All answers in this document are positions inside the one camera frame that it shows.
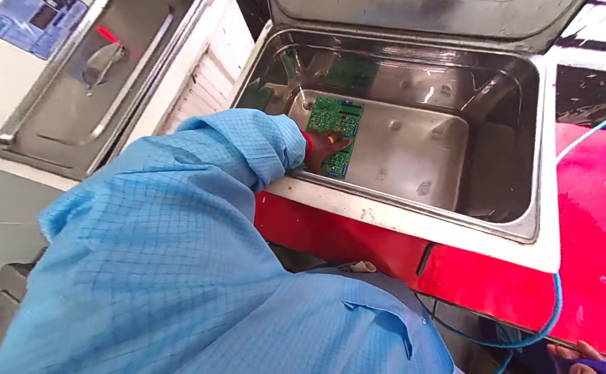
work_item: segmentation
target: stainless steel lid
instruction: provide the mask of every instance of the stainless steel lid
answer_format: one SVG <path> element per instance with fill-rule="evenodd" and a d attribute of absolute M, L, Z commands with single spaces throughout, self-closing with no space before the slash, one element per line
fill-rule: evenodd
<path fill-rule="evenodd" d="M 270 0 L 276 23 L 353 26 L 399 37 L 439 35 L 471 44 L 540 52 L 584 0 Z"/>

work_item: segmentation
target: circuit board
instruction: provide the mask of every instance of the circuit board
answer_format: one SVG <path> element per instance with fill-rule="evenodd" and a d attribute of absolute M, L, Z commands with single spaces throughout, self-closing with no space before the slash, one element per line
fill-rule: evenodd
<path fill-rule="evenodd" d="M 351 144 L 347 148 L 324 159 L 322 175 L 335 179 L 344 179 L 347 176 L 351 151 L 354 150 L 354 140 L 356 140 L 362 115 L 363 103 L 339 98 L 317 97 L 306 130 L 343 131 L 343 139 L 351 139 Z"/>

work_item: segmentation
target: red thread bracelet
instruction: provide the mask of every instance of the red thread bracelet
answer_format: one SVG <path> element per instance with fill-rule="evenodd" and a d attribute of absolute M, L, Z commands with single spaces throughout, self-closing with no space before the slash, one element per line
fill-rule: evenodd
<path fill-rule="evenodd" d="M 303 134 L 303 137 L 309 145 L 308 152 L 305 154 L 305 159 L 303 159 L 303 161 L 305 161 L 312 154 L 312 139 L 310 139 L 310 135 L 308 135 L 305 131 L 301 131 L 301 134 Z"/>

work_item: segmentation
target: blue checkered fabric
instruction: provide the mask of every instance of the blue checkered fabric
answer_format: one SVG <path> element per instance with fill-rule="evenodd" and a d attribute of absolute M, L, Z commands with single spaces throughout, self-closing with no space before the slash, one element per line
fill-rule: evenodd
<path fill-rule="evenodd" d="M 304 149 L 291 119 L 246 109 L 134 142 L 39 216 L 51 245 L 0 373 L 452 372 L 423 311 L 290 274 L 255 229 L 254 193 Z"/>

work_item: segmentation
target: red surface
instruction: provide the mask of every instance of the red surface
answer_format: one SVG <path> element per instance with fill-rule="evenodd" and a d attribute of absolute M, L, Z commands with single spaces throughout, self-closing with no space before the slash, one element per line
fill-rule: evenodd
<path fill-rule="evenodd" d="M 562 149 L 587 128 L 558 124 Z M 606 353 L 606 131 L 585 140 L 558 166 L 564 309 L 552 335 L 583 339 Z M 416 276 L 426 240 L 365 224 L 263 192 L 255 225 L 267 240 L 324 259 L 372 261 L 409 287 L 540 329 L 553 304 L 552 276 L 505 261 L 437 246 Z"/>

